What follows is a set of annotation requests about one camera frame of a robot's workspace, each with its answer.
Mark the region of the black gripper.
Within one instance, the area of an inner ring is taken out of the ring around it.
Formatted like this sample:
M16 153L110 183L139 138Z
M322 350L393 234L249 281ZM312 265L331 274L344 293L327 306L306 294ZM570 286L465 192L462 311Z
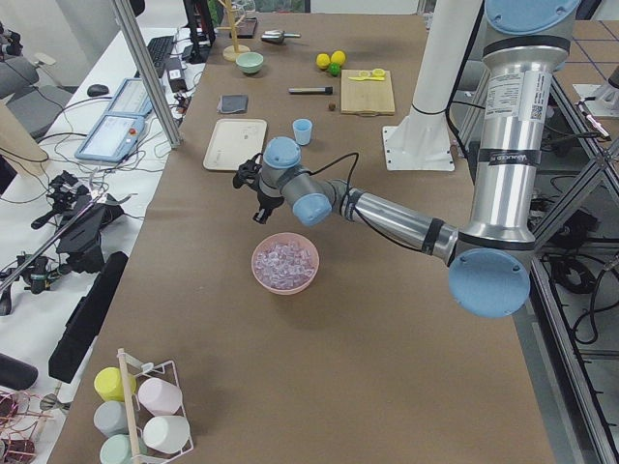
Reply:
M260 174L262 164L258 158L259 155L254 155L241 164L233 177L232 184L236 189L248 186L256 192L259 207L253 220L257 223L266 223L271 213L283 204L284 198L278 190L262 185Z

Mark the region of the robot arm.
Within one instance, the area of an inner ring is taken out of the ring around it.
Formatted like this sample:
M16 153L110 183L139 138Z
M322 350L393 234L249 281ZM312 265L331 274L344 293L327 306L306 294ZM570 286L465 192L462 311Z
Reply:
M542 157L545 111L553 72L567 59L575 1L440 1L427 39L409 115L387 129L390 169L441 169L450 163L430 138L445 130L466 47L478 21L486 25L482 60L489 72L481 145L469 222L455 228L346 180L320 181L301 163L299 145L272 139L261 155L241 164L235 188L249 187L265 222L288 204L306 226L337 213L362 222L403 247L442 259L449 288L469 312L488 318L519 310L530 292L535 246L527 220Z

